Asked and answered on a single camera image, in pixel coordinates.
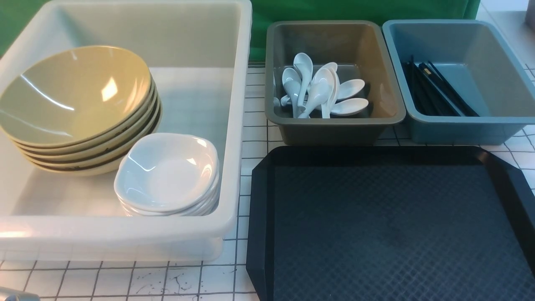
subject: stack of bowls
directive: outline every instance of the stack of bowls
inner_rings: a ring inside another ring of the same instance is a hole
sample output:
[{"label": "stack of bowls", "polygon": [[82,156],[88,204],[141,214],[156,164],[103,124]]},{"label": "stack of bowls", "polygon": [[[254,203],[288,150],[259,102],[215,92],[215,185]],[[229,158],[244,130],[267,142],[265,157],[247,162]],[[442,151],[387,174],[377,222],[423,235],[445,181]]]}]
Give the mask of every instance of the stack of bowls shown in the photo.
[{"label": "stack of bowls", "polygon": [[219,200],[219,172],[210,141],[158,133],[132,147],[114,188],[127,216],[200,216]]},{"label": "stack of bowls", "polygon": [[0,126],[36,167],[91,176],[116,170],[155,132],[162,104],[149,68],[109,46],[71,49],[38,62],[0,96]]}]

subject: dark blue tray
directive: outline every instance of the dark blue tray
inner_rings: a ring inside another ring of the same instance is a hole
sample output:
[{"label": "dark blue tray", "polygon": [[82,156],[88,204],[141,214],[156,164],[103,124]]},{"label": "dark blue tray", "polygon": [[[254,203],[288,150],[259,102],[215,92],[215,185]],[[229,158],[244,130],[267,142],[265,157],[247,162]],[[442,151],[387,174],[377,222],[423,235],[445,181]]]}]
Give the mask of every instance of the dark blue tray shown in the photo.
[{"label": "dark blue tray", "polygon": [[253,170],[261,301],[535,300],[535,197],[477,147],[280,147]]}]

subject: gray plastic container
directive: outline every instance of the gray plastic container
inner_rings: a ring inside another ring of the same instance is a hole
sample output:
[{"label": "gray plastic container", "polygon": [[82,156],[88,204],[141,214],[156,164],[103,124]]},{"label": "gray plastic container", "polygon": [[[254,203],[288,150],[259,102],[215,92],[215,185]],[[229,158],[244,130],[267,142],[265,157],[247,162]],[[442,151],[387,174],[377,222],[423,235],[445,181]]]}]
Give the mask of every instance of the gray plastic container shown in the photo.
[{"label": "gray plastic container", "polygon": [[[406,114],[403,99],[379,26],[368,21],[286,21],[274,23],[267,32],[267,118],[277,124],[288,145],[370,145],[390,125]],[[292,118],[291,108],[275,106],[273,97],[286,95],[282,72],[294,56],[308,54],[315,70],[336,62],[340,82],[361,78],[366,87],[357,97],[370,101],[355,116],[321,119]]]},{"label": "gray plastic container", "polygon": [[526,23],[535,32],[535,0],[530,0],[526,11]]},{"label": "gray plastic container", "polygon": [[[412,140],[428,144],[499,145],[535,124],[535,86],[505,40],[474,20],[392,20],[383,32],[407,107]],[[402,62],[431,61],[480,117],[420,114]]]}]

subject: chopsticks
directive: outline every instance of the chopsticks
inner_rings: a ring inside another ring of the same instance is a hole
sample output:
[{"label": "chopsticks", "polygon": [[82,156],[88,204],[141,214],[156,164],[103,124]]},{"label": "chopsticks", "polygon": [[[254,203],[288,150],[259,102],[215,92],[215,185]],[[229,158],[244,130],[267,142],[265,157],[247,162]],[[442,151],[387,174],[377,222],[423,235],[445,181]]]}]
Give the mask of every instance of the chopsticks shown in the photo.
[{"label": "chopsticks", "polygon": [[402,66],[414,105],[420,113],[429,116],[479,117],[433,63],[428,61],[417,66],[411,57]]}]

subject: green backdrop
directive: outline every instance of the green backdrop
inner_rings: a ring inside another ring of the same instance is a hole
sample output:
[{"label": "green backdrop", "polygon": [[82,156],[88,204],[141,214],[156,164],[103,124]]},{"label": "green backdrop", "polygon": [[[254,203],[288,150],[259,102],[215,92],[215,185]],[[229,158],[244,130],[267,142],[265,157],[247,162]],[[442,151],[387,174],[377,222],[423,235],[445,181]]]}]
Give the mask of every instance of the green backdrop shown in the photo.
[{"label": "green backdrop", "polygon": [[[0,55],[49,0],[0,0]],[[480,0],[251,0],[250,60],[263,61],[266,31],[284,20],[474,19]]]}]

